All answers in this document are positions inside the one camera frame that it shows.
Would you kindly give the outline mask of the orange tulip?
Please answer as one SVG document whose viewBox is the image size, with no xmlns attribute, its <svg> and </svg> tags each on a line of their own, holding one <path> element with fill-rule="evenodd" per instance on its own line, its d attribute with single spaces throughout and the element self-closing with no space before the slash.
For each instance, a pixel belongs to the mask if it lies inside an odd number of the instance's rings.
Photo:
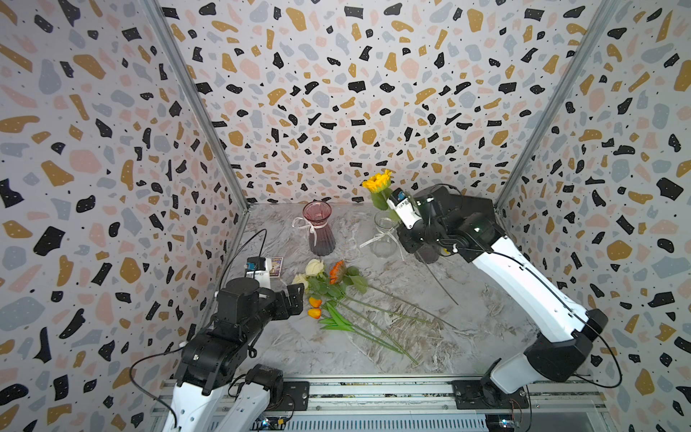
<svg viewBox="0 0 691 432">
<path fill-rule="evenodd" d="M 408 352 L 408 349 L 399 340 L 363 313 L 338 302 L 324 302 L 321 298 L 310 297 L 308 303 L 310 306 L 308 315 L 320 323 L 321 330 L 340 331 L 356 335 L 379 347 L 405 356 L 413 365 L 419 365 L 419 361 Z"/>
<path fill-rule="evenodd" d="M 320 322 L 320 328 L 322 330 L 352 333 L 356 336 L 360 336 L 361 338 L 365 338 L 380 347 L 389 349 L 390 351 L 401 355 L 408 354 L 408 352 L 397 342 L 389 340 L 387 337 L 381 338 L 375 336 L 372 334 L 372 332 L 363 329 L 362 327 L 345 318 L 333 307 L 329 308 L 329 304 L 327 308 L 309 308 L 308 315 L 314 320 L 318 320 Z"/>
</svg>

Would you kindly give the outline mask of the yellow sunflower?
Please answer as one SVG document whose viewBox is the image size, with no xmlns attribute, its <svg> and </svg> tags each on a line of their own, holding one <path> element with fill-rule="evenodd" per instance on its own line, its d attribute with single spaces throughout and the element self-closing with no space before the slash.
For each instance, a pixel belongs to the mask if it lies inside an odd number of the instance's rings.
<svg viewBox="0 0 691 432">
<path fill-rule="evenodd" d="M 459 191 L 456 187 L 452 185 L 446 185 L 446 184 L 439 184 L 439 185 L 445 185 L 447 186 L 451 191 L 456 192 L 459 194 Z M 372 203 L 374 204 L 374 207 L 377 208 L 380 211 L 384 212 L 390 212 L 392 216 L 397 216 L 397 214 L 390 209 L 388 203 L 387 203 L 387 198 L 389 195 L 396 189 L 392 185 L 392 171 L 390 170 L 385 170 L 384 172 L 380 174 L 375 174 L 368 178 L 367 180 L 363 181 L 363 187 L 370 193 Z M 428 198 L 429 192 L 428 190 L 431 188 L 428 187 L 424 190 L 419 191 L 417 194 L 409 194 L 406 192 L 411 198 L 414 198 L 417 204 L 417 207 L 419 206 L 420 202 L 428 202 L 430 201 L 430 198 Z M 462 238 L 460 239 L 453 239 L 456 240 L 459 244 L 459 252 L 463 247 L 467 245 L 465 240 Z M 454 255 L 454 254 L 445 254 L 443 250 L 437 247 L 430 247 L 430 246 L 423 246 L 419 251 L 410 254 L 406 252 L 403 248 L 403 254 L 404 257 L 406 255 L 414 255 L 417 257 L 417 260 L 422 262 L 425 265 L 429 265 L 437 261 L 439 257 L 442 257 L 444 255 Z"/>
</svg>

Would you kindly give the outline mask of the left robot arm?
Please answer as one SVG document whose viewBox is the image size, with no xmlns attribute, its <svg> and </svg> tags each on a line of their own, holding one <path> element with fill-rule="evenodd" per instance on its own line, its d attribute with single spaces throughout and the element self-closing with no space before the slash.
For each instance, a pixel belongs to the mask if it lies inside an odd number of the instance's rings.
<svg viewBox="0 0 691 432">
<path fill-rule="evenodd" d="M 175 373 L 171 413 L 163 430 L 205 431 L 221 399 L 239 381 L 236 372 L 249 357 L 268 323 L 302 314 L 305 286 L 291 284 L 275 292 L 250 277 L 227 282 L 217 294 L 218 311 L 210 329 L 182 348 Z M 250 431 L 272 405 L 283 401 L 284 373 L 255 365 L 244 376 L 230 411 L 218 431 Z"/>
</svg>

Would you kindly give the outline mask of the orange gerbera flower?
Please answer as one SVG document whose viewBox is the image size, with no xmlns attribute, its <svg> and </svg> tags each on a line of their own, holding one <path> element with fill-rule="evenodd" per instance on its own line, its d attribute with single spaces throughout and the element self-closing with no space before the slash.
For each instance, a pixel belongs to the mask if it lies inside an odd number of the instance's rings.
<svg viewBox="0 0 691 432">
<path fill-rule="evenodd" d="M 373 287 L 361 274 L 358 267 L 348 266 L 344 260 L 336 262 L 329 271 L 328 287 L 334 292 L 338 292 L 338 299 L 343 299 L 345 302 L 354 303 L 358 306 L 378 311 L 392 317 L 411 320 L 426 325 L 440 324 L 453 331 L 460 331 L 457 326 L 451 324 L 451 322 L 443 319 L 441 316 L 432 313 L 432 311 L 428 311 L 413 302 L 405 300 L 381 288 Z M 382 294 L 389 300 L 393 300 L 393 305 L 385 308 L 379 306 L 375 302 L 367 302 L 363 296 L 371 290 Z"/>
</svg>

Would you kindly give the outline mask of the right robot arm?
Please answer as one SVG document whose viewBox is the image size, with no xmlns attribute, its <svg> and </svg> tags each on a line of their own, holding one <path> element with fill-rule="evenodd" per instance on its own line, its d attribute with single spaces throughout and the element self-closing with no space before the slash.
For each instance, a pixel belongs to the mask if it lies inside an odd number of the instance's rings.
<svg viewBox="0 0 691 432">
<path fill-rule="evenodd" d="M 530 383 L 563 383 L 574 376 L 608 317 L 577 304 L 542 275 L 497 223 L 491 200 L 434 185 L 414 195 L 397 188 L 387 203 L 401 221 L 397 234 L 406 252 L 431 248 L 462 257 L 492 278 L 539 329 L 531 346 L 494 362 L 482 377 L 485 401 L 495 406 Z"/>
</svg>

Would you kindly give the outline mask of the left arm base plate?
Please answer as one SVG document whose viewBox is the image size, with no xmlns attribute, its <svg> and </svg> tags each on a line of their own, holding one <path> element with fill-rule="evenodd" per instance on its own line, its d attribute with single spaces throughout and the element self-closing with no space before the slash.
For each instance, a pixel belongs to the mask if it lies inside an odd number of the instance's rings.
<svg viewBox="0 0 691 432">
<path fill-rule="evenodd" d="M 309 405 L 311 383 L 309 381 L 288 381 L 271 386 L 260 383 L 245 383 L 235 402 L 241 408 L 250 410 L 302 412 Z"/>
</svg>

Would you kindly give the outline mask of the white rose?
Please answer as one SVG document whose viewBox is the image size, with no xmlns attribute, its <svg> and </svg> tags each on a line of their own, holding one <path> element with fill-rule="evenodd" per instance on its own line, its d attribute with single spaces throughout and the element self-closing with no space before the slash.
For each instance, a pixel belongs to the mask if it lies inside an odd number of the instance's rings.
<svg viewBox="0 0 691 432">
<path fill-rule="evenodd" d="M 343 260 L 336 262 L 330 271 L 322 260 L 313 259 L 306 266 L 308 292 L 317 300 L 341 300 L 346 296 L 343 280 L 347 267 Z"/>
<path fill-rule="evenodd" d="M 309 288 L 309 280 L 305 274 L 295 275 L 292 284 L 302 284 L 303 288 L 307 290 Z"/>
</svg>

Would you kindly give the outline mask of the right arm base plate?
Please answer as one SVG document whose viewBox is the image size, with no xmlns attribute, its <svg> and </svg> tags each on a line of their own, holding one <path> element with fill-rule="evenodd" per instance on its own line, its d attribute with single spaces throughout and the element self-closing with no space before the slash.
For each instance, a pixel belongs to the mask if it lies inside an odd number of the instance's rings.
<svg viewBox="0 0 691 432">
<path fill-rule="evenodd" d="M 528 409 L 524 389 L 511 394 L 499 390 L 493 383 L 482 379 L 462 379 L 451 382 L 453 398 L 458 410 L 510 410 Z"/>
</svg>

